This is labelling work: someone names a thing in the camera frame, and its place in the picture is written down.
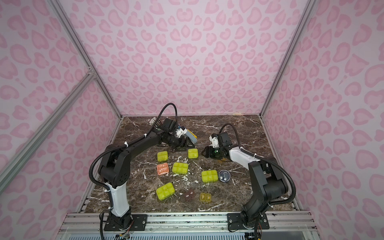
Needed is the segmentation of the orange square pillbox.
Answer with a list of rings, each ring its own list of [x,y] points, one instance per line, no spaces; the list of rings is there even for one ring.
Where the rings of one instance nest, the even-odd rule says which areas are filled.
[[[167,163],[157,165],[158,176],[166,175],[169,173],[169,165]]]

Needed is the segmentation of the white pillbox green lid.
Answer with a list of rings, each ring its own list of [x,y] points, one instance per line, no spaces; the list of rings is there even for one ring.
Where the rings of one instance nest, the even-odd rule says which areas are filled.
[[[197,159],[199,157],[198,149],[188,149],[188,159]]]
[[[202,171],[202,181],[203,183],[213,183],[219,180],[217,170],[208,170]]]
[[[169,159],[169,154],[167,151],[158,152],[157,153],[157,160],[159,163],[165,162]]]
[[[174,174],[186,175],[188,173],[189,165],[187,163],[174,163],[172,172]]]
[[[172,183],[167,183],[156,189],[157,197],[160,201],[165,200],[175,193],[175,188]]]

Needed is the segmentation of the small dark red pillbox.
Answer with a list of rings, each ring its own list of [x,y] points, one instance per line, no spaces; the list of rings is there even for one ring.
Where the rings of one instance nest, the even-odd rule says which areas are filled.
[[[193,189],[190,189],[184,193],[184,198],[186,202],[191,201],[196,196],[196,191]]]

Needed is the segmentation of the small yellow pillbox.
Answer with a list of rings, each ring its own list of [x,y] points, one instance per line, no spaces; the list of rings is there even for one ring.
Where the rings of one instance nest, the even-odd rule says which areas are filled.
[[[210,203],[212,201],[212,195],[209,193],[200,193],[200,201],[203,203]]]

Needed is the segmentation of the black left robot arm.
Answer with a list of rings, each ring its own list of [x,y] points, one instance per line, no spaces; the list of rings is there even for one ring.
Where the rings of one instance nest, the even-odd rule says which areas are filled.
[[[184,135],[178,137],[175,133],[155,128],[138,140],[106,151],[98,172],[109,194],[112,215],[121,218],[129,214],[126,185],[131,174],[131,161],[142,152],[161,143],[178,149],[187,147],[190,140]]]

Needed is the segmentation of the white pillbox green lid front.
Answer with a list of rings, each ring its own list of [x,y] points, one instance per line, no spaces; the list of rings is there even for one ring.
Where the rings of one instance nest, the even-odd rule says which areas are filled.
[[[167,183],[156,189],[157,197],[160,201],[165,200],[175,193],[175,188],[172,183]]]

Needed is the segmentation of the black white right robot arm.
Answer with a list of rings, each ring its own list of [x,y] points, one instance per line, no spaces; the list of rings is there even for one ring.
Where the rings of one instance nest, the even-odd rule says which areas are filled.
[[[228,133],[213,134],[203,155],[210,159],[227,159],[249,170],[252,194],[239,214],[228,214],[229,231],[240,229],[268,230],[267,210],[272,202],[288,192],[282,168],[274,157],[263,158],[232,143]]]

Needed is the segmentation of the white pillbox green lid back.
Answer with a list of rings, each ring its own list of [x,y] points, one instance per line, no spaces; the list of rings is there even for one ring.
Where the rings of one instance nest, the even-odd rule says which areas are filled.
[[[188,159],[197,159],[199,157],[198,149],[188,149]]]

